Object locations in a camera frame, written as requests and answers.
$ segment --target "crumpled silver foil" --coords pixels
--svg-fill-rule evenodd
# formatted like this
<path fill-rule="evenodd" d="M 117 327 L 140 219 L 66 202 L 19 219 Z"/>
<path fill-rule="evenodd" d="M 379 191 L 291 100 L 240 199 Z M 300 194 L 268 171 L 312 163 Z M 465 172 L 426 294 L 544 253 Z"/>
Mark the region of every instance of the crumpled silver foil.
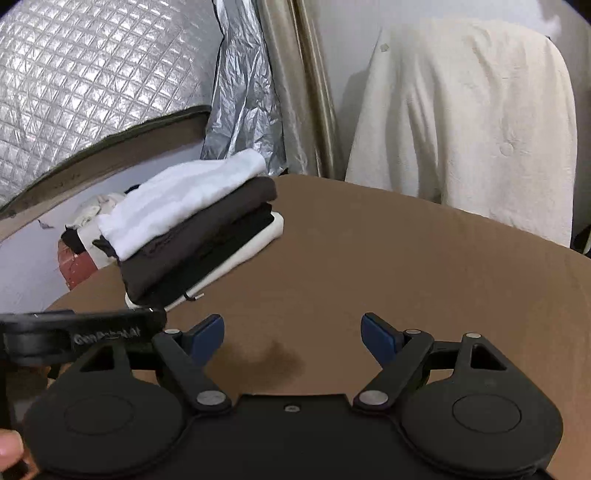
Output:
<path fill-rule="evenodd" d="M 265 157 L 270 175 L 285 170 L 279 100 L 253 0 L 214 0 L 223 32 L 202 158 L 245 148 Z"/>
<path fill-rule="evenodd" d="M 0 20 L 0 207 L 108 135 L 210 105 L 211 0 L 23 0 Z"/>

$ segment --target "wall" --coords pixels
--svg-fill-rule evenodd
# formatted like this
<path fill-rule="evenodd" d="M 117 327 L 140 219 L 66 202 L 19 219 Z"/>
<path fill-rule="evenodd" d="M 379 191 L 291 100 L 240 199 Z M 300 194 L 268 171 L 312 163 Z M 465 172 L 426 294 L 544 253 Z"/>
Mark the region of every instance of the wall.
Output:
<path fill-rule="evenodd" d="M 124 192 L 165 168 L 201 156 L 203 141 L 169 151 L 78 193 L 0 244 L 0 312 L 38 312 L 68 291 L 57 264 L 57 241 L 84 200 Z"/>
<path fill-rule="evenodd" d="M 591 223 L 591 96 L 589 27 L 562 0 L 308 0 L 316 14 L 335 103 L 342 149 L 348 157 L 359 117 L 367 69 L 385 24 L 425 17 L 501 19 L 549 36 L 569 68 L 577 107 L 579 159 L 574 231 Z"/>

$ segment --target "fingernail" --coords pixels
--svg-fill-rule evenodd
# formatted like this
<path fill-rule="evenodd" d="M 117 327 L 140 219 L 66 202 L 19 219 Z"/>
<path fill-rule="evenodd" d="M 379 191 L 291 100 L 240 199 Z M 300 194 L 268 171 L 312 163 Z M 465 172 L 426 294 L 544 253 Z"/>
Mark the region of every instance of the fingernail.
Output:
<path fill-rule="evenodd" d="M 22 455 L 22 438 L 14 430 L 0 430 L 0 456 Z"/>

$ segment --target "brown tablecloth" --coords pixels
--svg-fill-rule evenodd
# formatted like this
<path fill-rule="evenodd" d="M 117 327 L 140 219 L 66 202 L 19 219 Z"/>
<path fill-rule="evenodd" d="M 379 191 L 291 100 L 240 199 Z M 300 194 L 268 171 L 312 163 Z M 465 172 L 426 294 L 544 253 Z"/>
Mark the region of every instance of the brown tablecloth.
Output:
<path fill-rule="evenodd" d="M 303 176 L 277 179 L 283 237 L 168 314 L 210 313 L 226 339 L 207 373 L 228 393 L 352 397 L 378 373 L 359 322 L 373 311 L 438 340 L 485 335 L 558 405 L 550 472 L 591 475 L 591 261 L 494 221 L 422 200 Z M 116 266 L 52 309 L 125 308 Z"/>

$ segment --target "gold curtain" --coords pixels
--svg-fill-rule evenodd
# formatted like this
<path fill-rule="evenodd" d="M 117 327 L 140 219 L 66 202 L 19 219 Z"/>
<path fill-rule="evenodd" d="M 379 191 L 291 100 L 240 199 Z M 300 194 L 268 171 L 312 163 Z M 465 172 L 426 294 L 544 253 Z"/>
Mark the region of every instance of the gold curtain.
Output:
<path fill-rule="evenodd" d="M 306 0 L 258 0 L 292 173 L 343 180 L 335 110 Z"/>

